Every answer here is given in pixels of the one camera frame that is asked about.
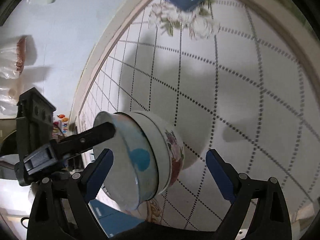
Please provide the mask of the pastel flower white bowl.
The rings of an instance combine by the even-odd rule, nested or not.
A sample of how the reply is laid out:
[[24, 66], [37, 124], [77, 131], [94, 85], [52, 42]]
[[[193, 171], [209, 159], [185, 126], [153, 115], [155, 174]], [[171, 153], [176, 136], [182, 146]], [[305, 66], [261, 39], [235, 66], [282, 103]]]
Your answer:
[[151, 199], [158, 188], [158, 170], [151, 146], [141, 128], [127, 114], [101, 111], [93, 126], [105, 122], [112, 123], [116, 133], [112, 139], [93, 147], [95, 158], [104, 149], [113, 153], [104, 191], [122, 210], [135, 210]]

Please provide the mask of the red floral white bowl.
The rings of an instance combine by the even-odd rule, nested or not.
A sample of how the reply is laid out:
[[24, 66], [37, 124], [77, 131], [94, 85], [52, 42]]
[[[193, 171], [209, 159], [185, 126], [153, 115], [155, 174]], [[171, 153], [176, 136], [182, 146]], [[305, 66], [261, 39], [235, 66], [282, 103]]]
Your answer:
[[167, 121], [165, 122], [167, 124], [165, 125], [165, 128], [162, 129], [162, 131], [164, 133], [164, 137], [166, 139], [167, 146], [171, 155], [172, 175], [169, 184], [169, 187], [171, 187], [178, 179], [180, 172], [185, 169], [184, 162], [186, 159], [186, 153], [184, 149], [185, 144], [178, 131], [176, 131], [176, 129]]

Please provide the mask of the dark rimmed white bowl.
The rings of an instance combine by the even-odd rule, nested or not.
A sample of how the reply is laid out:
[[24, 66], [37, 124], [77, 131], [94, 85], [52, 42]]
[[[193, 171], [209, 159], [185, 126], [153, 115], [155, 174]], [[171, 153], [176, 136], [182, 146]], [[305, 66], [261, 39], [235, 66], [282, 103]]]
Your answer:
[[171, 155], [162, 131], [167, 123], [159, 116], [147, 111], [118, 112], [118, 114], [132, 119], [148, 140], [158, 169], [156, 194], [162, 194], [169, 187], [172, 175]]

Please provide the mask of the hanging plastic bag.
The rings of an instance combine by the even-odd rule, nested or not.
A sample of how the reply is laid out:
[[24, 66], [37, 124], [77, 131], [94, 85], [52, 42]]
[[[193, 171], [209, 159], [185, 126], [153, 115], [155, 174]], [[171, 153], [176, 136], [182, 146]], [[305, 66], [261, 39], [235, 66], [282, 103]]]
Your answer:
[[26, 58], [26, 36], [18, 36], [1, 44], [1, 114], [12, 116], [23, 90], [20, 78]]

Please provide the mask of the patterned white table cover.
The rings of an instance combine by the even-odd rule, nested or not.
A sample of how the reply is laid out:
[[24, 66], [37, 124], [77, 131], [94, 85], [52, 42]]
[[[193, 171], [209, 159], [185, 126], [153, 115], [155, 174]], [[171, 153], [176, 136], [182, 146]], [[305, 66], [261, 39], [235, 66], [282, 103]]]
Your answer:
[[151, 1], [107, 53], [101, 38], [81, 130], [100, 111], [150, 111], [176, 128], [184, 169], [140, 215], [187, 230], [214, 230], [230, 204], [205, 164], [209, 148], [254, 179], [279, 180], [292, 219], [319, 198], [319, 108], [287, 42], [239, 0], [188, 16]]

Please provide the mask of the colourful cartoon wall sticker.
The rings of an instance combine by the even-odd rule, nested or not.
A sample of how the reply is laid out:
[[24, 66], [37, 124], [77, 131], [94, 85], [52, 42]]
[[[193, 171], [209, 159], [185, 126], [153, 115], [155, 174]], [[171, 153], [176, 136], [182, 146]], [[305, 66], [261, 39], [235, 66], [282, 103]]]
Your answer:
[[68, 132], [68, 122], [69, 118], [64, 114], [53, 115], [52, 137], [55, 140], [60, 141], [66, 137]]

